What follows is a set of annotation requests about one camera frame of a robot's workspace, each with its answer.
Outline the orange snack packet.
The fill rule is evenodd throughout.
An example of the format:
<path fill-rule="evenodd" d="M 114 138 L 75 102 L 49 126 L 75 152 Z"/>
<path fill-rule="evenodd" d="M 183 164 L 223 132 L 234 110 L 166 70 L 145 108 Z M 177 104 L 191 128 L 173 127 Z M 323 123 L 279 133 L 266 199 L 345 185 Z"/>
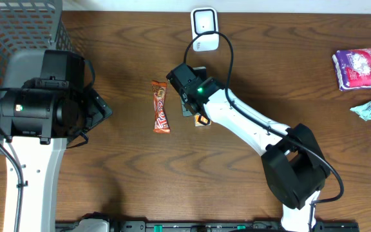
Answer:
<path fill-rule="evenodd" d="M 205 118 L 203 115 L 198 114 L 194 116 L 194 123 L 196 127 L 209 126 L 211 125 L 211 120 Z"/>

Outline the red chocolate bar wrapper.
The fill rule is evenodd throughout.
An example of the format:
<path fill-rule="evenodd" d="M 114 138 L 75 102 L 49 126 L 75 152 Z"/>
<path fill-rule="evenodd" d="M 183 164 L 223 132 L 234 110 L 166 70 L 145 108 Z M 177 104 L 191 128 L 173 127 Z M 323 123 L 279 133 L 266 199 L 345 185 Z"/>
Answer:
<path fill-rule="evenodd" d="M 165 82 L 152 81 L 153 88 L 153 105 L 155 110 L 155 127 L 156 133 L 170 133 L 170 127 L 164 111 L 164 103 L 167 92 L 167 84 Z"/>

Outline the pink purple tissue pack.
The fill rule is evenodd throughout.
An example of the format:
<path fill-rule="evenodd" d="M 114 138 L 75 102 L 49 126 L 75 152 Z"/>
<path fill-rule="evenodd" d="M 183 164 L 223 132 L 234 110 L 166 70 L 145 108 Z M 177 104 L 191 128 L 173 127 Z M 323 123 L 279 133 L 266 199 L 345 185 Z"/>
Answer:
<path fill-rule="evenodd" d="M 371 48 L 338 50 L 332 62 L 339 90 L 371 89 Z"/>

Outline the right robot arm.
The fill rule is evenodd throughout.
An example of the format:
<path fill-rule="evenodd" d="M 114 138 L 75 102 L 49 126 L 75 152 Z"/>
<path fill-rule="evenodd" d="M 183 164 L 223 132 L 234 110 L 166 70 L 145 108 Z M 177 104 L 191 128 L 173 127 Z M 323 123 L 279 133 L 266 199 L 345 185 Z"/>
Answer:
<path fill-rule="evenodd" d="M 267 185 L 283 205 L 283 229 L 311 231 L 320 191 L 334 172 L 311 130 L 267 118 L 212 77 L 190 75 L 172 85 L 189 111 L 227 128 L 261 157 Z"/>

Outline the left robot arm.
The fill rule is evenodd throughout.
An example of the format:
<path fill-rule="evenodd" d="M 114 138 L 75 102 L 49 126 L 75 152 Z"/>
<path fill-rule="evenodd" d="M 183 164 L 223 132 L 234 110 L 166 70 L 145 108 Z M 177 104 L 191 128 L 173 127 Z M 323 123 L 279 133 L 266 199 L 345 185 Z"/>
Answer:
<path fill-rule="evenodd" d="M 84 79 L 8 77 L 0 99 L 6 155 L 4 231 L 54 231 L 57 185 L 69 143 L 112 114 Z"/>

